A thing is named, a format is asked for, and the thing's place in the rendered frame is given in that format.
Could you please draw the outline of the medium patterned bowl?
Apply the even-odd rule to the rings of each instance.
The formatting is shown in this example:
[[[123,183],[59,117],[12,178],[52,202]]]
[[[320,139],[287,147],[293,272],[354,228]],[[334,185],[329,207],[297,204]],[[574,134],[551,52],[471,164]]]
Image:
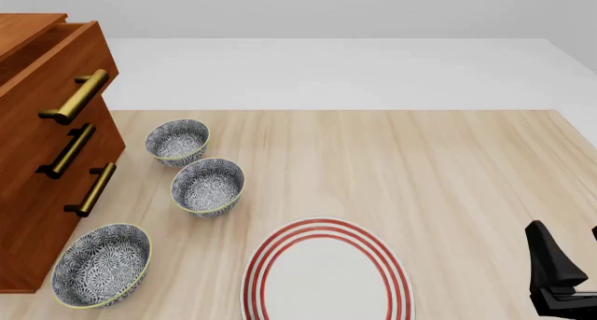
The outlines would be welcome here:
[[[176,174],[171,196],[177,207],[197,218],[216,218],[231,210],[243,194],[245,176],[231,160],[191,162]]]

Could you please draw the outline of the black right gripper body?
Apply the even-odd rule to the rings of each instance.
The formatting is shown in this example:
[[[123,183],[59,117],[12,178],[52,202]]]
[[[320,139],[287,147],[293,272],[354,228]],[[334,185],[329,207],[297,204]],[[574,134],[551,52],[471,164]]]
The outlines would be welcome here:
[[[597,293],[553,294],[541,288],[530,299],[538,315],[597,315]]]

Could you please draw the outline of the small patterned bowl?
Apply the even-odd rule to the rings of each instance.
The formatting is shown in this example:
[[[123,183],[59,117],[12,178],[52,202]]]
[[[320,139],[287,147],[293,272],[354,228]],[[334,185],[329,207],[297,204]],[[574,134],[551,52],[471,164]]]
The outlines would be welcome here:
[[[146,151],[162,165],[184,168],[199,160],[208,147],[210,131],[198,120],[180,118],[159,125],[145,140]]]

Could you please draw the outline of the white plate with red rings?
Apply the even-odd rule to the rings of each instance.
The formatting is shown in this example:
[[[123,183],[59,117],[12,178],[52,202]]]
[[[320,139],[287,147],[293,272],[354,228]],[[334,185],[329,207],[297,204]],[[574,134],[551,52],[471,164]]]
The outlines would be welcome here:
[[[351,221],[309,216],[282,225],[247,260],[242,320],[416,320],[396,253]]]

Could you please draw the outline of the wooden cabinet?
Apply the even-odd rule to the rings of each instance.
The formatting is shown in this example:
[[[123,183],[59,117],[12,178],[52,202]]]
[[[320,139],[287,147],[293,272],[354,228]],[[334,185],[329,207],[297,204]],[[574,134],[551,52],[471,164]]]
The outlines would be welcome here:
[[[0,14],[0,59],[63,23],[87,22],[68,22],[65,14]]]

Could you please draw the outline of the large patterned bowl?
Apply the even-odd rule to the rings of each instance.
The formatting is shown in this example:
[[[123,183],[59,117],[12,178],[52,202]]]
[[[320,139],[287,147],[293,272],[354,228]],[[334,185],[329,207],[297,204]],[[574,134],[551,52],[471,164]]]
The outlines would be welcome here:
[[[145,280],[152,257],[149,235],[133,224],[108,224],[77,238],[55,263],[51,289],[67,308],[109,308]]]

